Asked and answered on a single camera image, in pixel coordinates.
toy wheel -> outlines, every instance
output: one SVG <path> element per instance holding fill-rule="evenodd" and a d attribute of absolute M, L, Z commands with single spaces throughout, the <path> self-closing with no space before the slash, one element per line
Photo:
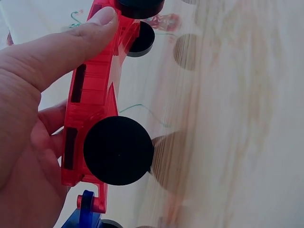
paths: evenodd
<path fill-rule="evenodd" d="M 115 0 L 122 15 L 132 19 L 146 19 L 158 14 L 165 0 Z"/>
<path fill-rule="evenodd" d="M 147 54 L 154 43 L 155 40 L 155 33 L 152 27 L 147 24 L 146 22 L 140 22 L 139 28 L 139 36 L 133 42 L 128 56 L 130 57 L 141 57 Z"/>
<path fill-rule="evenodd" d="M 102 219 L 102 228 L 123 228 L 118 222 L 109 219 Z"/>
<path fill-rule="evenodd" d="M 84 159 L 91 173 L 111 185 L 139 180 L 151 167 L 154 147 L 136 121 L 112 116 L 97 122 L 84 142 Z"/>

